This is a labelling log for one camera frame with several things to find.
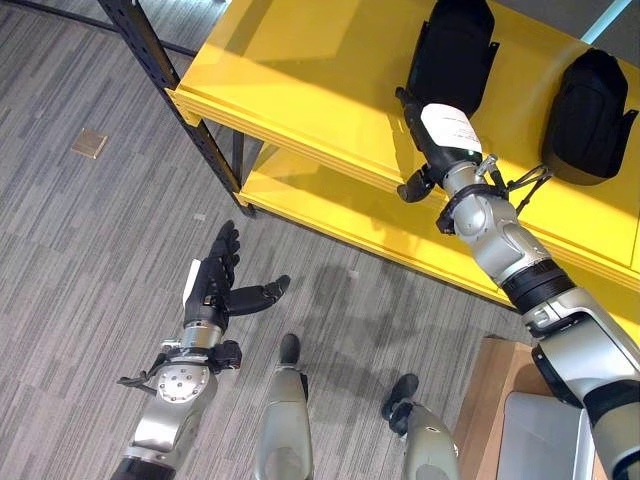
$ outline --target small square plate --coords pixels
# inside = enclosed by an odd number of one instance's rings
[[[107,143],[107,138],[109,137],[106,135],[83,128],[76,141],[71,145],[71,151],[96,159],[104,148],[104,144]]]

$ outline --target gray carpet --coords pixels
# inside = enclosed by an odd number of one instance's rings
[[[109,22],[96,0],[31,0]],[[163,40],[198,50],[231,0],[139,0]],[[518,12],[580,38],[612,0],[498,0]],[[640,66],[640,0],[633,0],[594,42],[618,58]]]
[[[378,416],[400,373],[418,374],[417,398],[453,426],[480,339],[528,341],[504,308],[243,217],[118,37],[0,3],[0,65],[1,479],[109,477],[145,400],[115,380],[179,332],[190,260],[228,218],[237,285],[287,273],[292,286],[232,322],[243,368],[220,375],[178,478],[249,478],[285,332],[303,343],[319,480],[400,478],[403,444]],[[109,135],[97,160],[70,152],[82,127]],[[214,133],[228,152],[229,131]]]

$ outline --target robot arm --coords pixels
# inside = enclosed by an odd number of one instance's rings
[[[416,146],[427,158],[398,193],[406,201],[418,201],[435,185],[446,191],[449,204],[437,222],[440,231],[455,233],[469,245],[478,265],[540,339],[534,361],[560,400],[587,409],[609,478],[637,478],[638,346],[520,225],[519,210],[508,201],[496,159],[482,160],[480,143],[466,116],[446,105],[422,108],[401,88],[396,95]],[[486,172],[494,185],[485,181]]]
[[[229,317],[258,312],[284,294],[289,277],[265,286],[231,290],[239,261],[238,231],[227,222],[209,256],[195,260],[185,287],[182,338],[163,342],[169,347],[149,373],[119,383],[153,395],[145,405],[128,448],[112,480],[171,480],[183,464],[205,408],[217,390],[215,375],[240,367],[242,353],[234,341],[222,341]],[[156,388],[145,383],[157,377]]]

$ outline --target white paper label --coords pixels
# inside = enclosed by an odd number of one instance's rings
[[[463,111],[450,105],[430,103],[422,109],[420,120],[436,145],[482,153],[482,145]]]
[[[189,275],[187,276],[187,282],[184,284],[184,292],[182,292],[182,306],[186,306],[187,300],[193,290],[193,285],[196,283],[196,277],[198,276],[198,270],[200,270],[200,260],[195,258],[191,260],[191,268],[189,268]]]

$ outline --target yellow shelving unit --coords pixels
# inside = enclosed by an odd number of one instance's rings
[[[441,191],[419,206],[394,193],[424,161],[394,90],[406,80],[434,3],[234,0],[168,93],[191,124],[209,118],[272,144],[242,200],[505,301],[465,247],[433,225],[445,202]],[[497,153],[505,177],[516,178],[540,162],[562,71],[588,47],[499,4],[490,7],[500,48],[471,120],[485,152]],[[619,63],[627,103],[638,106],[640,71]],[[630,331],[640,322],[639,152],[636,124],[617,177],[593,187],[553,179],[521,216],[576,280],[605,304],[611,299],[607,307]],[[323,209],[330,219],[315,213]],[[618,293],[623,305],[613,301]]]
[[[437,212],[408,205],[393,194],[273,145],[263,147],[240,198],[289,220],[314,228],[492,300],[509,304],[505,294],[478,268],[467,247],[435,228]],[[640,341],[634,320],[640,295],[615,279],[559,260]]]

